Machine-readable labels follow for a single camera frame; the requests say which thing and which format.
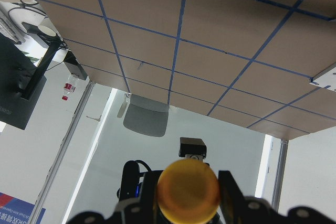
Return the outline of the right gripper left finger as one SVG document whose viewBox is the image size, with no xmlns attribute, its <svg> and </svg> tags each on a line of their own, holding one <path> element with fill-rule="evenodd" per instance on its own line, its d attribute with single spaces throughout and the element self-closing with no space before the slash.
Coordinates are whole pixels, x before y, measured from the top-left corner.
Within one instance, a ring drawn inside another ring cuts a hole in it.
<svg viewBox="0 0 336 224">
<path fill-rule="evenodd" d="M 117 203 L 113 214 L 105 219 L 97 212 L 85 211 L 75 215 L 68 223 L 162 223 L 163 215 L 156 199 L 156 186 L 161 175 L 160 170 L 147 172 L 144 176 L 140 196 Z"/>
</svg>

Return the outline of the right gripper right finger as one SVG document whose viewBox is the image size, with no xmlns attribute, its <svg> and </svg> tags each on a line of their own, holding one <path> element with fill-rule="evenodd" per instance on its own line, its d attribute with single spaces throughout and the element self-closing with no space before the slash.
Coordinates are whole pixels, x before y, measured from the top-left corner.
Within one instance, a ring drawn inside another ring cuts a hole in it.
<svg viewBox="0 0 336 224">
<path fill-rule="evenodd" d="M 226 223 L 271 223 L 270 204 L 244 196 L 228 170 L 218 172 L 220 208 Z"/>
</svg>

